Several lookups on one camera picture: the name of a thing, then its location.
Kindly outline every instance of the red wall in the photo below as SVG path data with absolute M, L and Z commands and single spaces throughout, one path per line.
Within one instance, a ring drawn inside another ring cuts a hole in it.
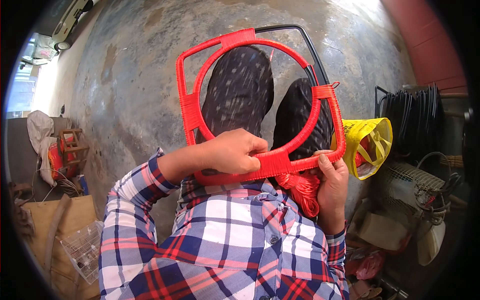
M 458 55 L 425 0 L 382 0 L 407 45 L 417 84 L 435 82 L 444 93 L 466 93 Z

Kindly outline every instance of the cable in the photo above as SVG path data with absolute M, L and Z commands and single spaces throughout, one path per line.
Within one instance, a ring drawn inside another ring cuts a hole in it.
M 32 198 L 33 200 L 37 203 L 36 199 L 35 199 L 35 188 L 33 186 L 33 183 L 34 183 L 34 180 L 35 180 L 35 175 L 38 171 L 42 171 L 42 170 L 48 170 L 48 171 L 54 171 L 54 172 L 57 172 L 59 173 L 60 175 L 62 175 L 65 179 L 59 179 L 57 181 L 59 181 L 59 184 L 60 186 L 65 190 L 65 193 L 67 195 L 69 195 L 70 197 L 72 195 L 74 195 L 73 193 L 71 193 L 73 190 L 75 190 L 75 192 L 77 193 L 78 196 L 80 196 L 81 192 L 77 189 L 77 187 L 75 186 L 75 184 L 73 182 L 71 182 L 70 180 L 68 180 L 68 178 L 63 175 L 60 171 L 58 170 L 54 170 L 54 169 L 49 169 L 49 168 L 40 168 L 38 170 L 36 170 L 34 173 L 33 173 L 33 177 L 32 177 Z M 48 197 L 48 195 L 50 195 L 50 193 L 52 192 L 52 190 L 56 187 L 56 185 L 54 185 L 50 191 L 47 193 L 47 195 L 45 196 L 45 198 L 43 198 L 42 202 L 45 201 L 45 199 Z
M 395 94 L 376 87 L 386 95 L 376 102 L 380 111 L 383 102 L 384 117 L 387 117 L 393 130 L 392 152 L 415 165 L 430 152 L 438 152 L 444 136 L 444 109 L 440 91 L 436 84 L 425 90 L 412 93 L 399 90 Z
M 446 159 L 446 156 L 441 152 L 431 152 L 425 155 L 417 165 L 417 169 L 420 165 L 429 157 L 433 155 L 442 156 Z M 446 213 L 450 209 L 450 200 L 448 196 L 453 192 L 455 187 L 460 184 L 460 175 L 458 173 L 452 173 L 450 165 L 448 168 L 448 179 L 444 181 L 443 186 L 437 191 L 429 191 L 431 197 L 424 205 L 417 203 L 417 205 L 424 210 L 424 215 L 430 223 L 433 225 L 440 225 Z

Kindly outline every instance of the black pants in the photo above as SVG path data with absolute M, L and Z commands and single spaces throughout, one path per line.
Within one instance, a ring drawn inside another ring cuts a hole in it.
M 243 128 L 261 137 L 262 120 L 273 100 L 273 76 L 267 55 L 253 46 L 238 47 L 225 53 L 214 67 L 202 115 L 214 136 Z M 295 80 L 278 107 L 272 149 L 285 145 L 300 132 L 311 109 L 310 82 L 307 78 Z M 290 153 L 290 160 L 310 157 L 316 150 L 330 149 L 333 131 L 330 108 L 324 99 L 313 132 Z M 200 132 L 196 141 L 205 141 Z

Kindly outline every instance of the concrete floor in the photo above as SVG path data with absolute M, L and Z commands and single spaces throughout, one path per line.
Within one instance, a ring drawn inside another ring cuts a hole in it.
M 175 61 L 183 51 L 210 38 L 248 27 L 304 26 L 330 82 L 341 82 L 336 94 L 345 119 L 373 117 L 375 85 L 397 90 L 416 83 L 404 42 L 379 0 L 101 0 L 99 4 L 104 7 L 95 24 L 88 23 L 93 28 L 81 58 L 78 49 L 76 59 L 59 65 L 59 69 L 69 64 L 78 68 L 76 78 L 57 85 L 57 93 L 64 94 L 52 104 L 58 109 L 66 104 L 65 115 L 83 128 L 91 146 L 84 172 L 99 217 L 116 180 L 145 162 L 158 146 L 170 152 L 186 145 Z M 287 44 L 311 61 L 297 32 L 261 36 Z M 61 54 L 59 63 L 67 53 Z M 186 60 L 187 86 L 192 86 L 211 53 L 203 51 Z M 270 144 L 280 100 L 293 80 L 304 77 L 303 70 L 280 51 L 274 53 L 272 69 L 275 102 L 262 124 Z M 367 184 L 350 178 L 347 216 L 365 195 Z M 160 201 L 152 211 L 160 241 L 171 233 L 177 198 L 175 194 Z

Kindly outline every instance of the person's right hand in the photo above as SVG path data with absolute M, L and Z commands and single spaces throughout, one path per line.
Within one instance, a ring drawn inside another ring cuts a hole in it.
M 228 174 L 258 171 L 260 161 L 250 155 L 268 150 L 266 140 L 242 128 L 223 132 L 199 146 L 203 151 L 206 168 Z

